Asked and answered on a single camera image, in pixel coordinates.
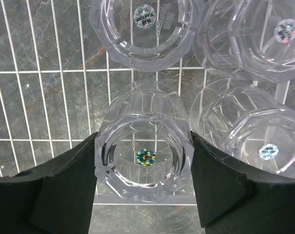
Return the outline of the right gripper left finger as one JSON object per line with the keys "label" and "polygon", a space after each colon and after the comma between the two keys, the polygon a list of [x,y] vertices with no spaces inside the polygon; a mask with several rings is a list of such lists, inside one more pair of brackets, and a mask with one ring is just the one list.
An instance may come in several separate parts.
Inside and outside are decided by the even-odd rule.
{"label": "right gripper left finger", "polygon": [[0,177],[0,234],[89,232],[97,184],[95,137],[13,177]]}

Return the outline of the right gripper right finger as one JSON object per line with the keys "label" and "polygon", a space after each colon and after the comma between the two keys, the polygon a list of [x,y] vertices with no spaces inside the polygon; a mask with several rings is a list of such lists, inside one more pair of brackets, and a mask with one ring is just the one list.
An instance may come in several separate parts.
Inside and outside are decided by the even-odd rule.
{"label": "right gripper right finger", "polygon": [[196,133],[192,178],[208,234],[295,234],[295,179],[250,166]]}

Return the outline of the clear cup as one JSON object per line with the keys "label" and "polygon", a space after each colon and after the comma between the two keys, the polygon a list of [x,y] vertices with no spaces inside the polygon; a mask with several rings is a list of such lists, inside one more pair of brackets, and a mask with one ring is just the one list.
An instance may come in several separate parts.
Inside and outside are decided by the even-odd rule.
{"label": "clear cup", "polygon": [[158,72],[190,51],[204,6],[203,0],[93,0],[89,22],[111,60]]}
{"label": "clear cup", "polygon": [[185,186],[195,147],[182,99],[139,80],[112,100],[95,138],[95,176],[122,200],[157,203]]}
{"label": "clear cup", "polygon": [[250,81],[222,78],[196,96],[192,130],[258,169],[295,179],[295,111]]}
{"label": "clear cup", "polygon": [[208,72],[284,83],[295,79],[295,0],[210,0],[193,41]]}

